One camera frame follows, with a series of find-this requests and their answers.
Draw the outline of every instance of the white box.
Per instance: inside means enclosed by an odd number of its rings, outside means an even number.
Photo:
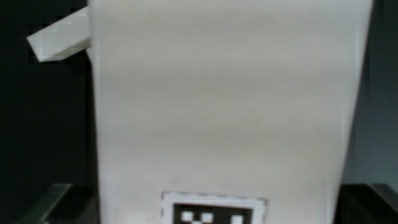
[[[103,224],[160,224],[165,192],[263,198],[252,224],[332,223],[370,9],[91,1]]]

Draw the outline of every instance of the black background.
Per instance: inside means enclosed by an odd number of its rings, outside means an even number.
[[[27,36],[84,0],[0,3],[0,223],[27,213],[53,183],[96,188],[91,63],[82,52],[39,63]]]

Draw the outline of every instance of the dark surface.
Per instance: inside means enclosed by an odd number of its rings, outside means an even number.
[[[0,2],[0,223],[16,221],[53,183],[96,189],[91,64],[84,53],[37,63],[27,36],[84,0]]]
[[[343,185],[334,224],[398,224],[398,211],[368,185]]]

